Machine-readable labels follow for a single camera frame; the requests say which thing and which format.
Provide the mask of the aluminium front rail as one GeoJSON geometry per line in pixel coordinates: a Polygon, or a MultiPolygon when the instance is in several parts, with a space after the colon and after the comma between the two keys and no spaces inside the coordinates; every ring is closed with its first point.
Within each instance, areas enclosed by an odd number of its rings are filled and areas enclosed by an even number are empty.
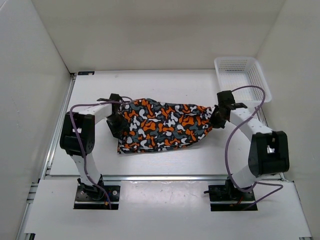
{"type": "MultiPolygon", "coordinates": [[[[77,175],[50,175],[47,174],[44,179],[77,179],[77,175]]],[[[222,181],[227,175],[103,175],[105,181],[222,181]]],[[[276,174],[263,178],[263,180],[281,180],[282,175],[276,174]]]]}

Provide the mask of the orange camouflage shorts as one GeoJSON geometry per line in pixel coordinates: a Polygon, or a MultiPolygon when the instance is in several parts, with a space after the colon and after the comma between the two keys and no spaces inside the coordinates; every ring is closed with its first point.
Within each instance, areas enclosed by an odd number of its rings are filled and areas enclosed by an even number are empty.
{"type": "Polygon", "coordinates": [[[128,128],[118,140],[119,154],[162,152],[191,146],[213,129],[214,108],[196,104],[135,100],[120,108],[128,128]]]}

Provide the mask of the white plastic basket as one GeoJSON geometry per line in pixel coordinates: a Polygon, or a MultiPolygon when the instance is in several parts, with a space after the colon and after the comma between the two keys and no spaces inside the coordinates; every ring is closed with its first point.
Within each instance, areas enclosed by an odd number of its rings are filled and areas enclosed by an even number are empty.
{"type": "Polygon", "coordinates": [[[221,91],[236,90],[236,102],[247,106],[258,106],[263,96],[265,102],[272,100],[272,95],[259,62],[253,57],[227,56],[214,60],[218,85],[221,91]]]}

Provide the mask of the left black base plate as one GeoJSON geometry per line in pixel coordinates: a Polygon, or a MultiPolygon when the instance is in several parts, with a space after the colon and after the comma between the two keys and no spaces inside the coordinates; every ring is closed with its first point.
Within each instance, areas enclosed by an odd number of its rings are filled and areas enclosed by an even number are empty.
{"type": "Polygon", "coordinates": [[[84,184],[78,184],[73,208],[75,210],[118,210],[120,202],[120,185],[104,185],[105,193],[93,186],[88,188],[84,184]]]}

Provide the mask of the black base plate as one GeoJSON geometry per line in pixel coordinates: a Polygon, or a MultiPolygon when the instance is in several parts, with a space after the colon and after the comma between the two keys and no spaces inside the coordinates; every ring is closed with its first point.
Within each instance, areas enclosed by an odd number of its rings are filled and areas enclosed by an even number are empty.
{"type": "Polygon", "coordinates": [[[84,184],[78,184],[73,208],[75,210],[118,210],[120,202],[120,185],[104,185],[105,193],[93,186],[88,188],[84,184]]]}
{"type": "Polygon", "coordinates": [[[211,212],[245,212],[257,211],[253,204],[256,199],[253,191],[241,192],[237,188],[226,185],[209,185],[203,192],[209,196],[211,212]]]}

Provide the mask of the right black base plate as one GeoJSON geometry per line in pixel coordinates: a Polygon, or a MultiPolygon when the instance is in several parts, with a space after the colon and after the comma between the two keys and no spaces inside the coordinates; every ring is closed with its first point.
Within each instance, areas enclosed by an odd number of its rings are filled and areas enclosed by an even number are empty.
{"type": "Polygon", "coordinates": [[[241,192],[237,188],[226,185],[209,185],[203,192],[209,196],[211,212],[245,212],[257,211],[253,204],[256,199],[253,191],[241,192]]]}

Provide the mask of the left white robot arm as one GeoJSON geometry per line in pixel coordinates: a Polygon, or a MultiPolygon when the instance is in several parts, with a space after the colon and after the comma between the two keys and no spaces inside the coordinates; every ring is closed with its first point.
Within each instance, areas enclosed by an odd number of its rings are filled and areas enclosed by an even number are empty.
{"type": "Polygon", "coordinates": [[[120,108],[126,104],[122,96],[112,93],[95,103],[73,105],[64,116],[59,145],[75,162],[80,174],[78,184],[93,200],[105,195],[103,177],[93,158],[96,124],[105,120],[112,136],[120,139],[129,129],[120,114],[120,108]]]}

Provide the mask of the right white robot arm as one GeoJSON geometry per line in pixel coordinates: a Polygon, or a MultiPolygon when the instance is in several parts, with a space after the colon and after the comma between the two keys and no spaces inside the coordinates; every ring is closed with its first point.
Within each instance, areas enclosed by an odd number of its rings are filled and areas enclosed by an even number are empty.
{"type": "Polygon", "coordinates": [[[214,106],[210,123],[218,128],[224,128],[226,122],[235,126],[224,150],[228,181],[231,182],[225,186],[224,193],[230,200],[236,200],[242,193],[251,191],[263,177],[289,170],[288,136],[284,131],[274,131],[255,118],[255,114],[250,113],[244,103],[235,101],[231,90],[217,93],[217,100],[218,104],[214,106]],[[229,165],[229,145],[238,130],[250,141],[250,148],[247,164],[232,173],[229,165]]]}

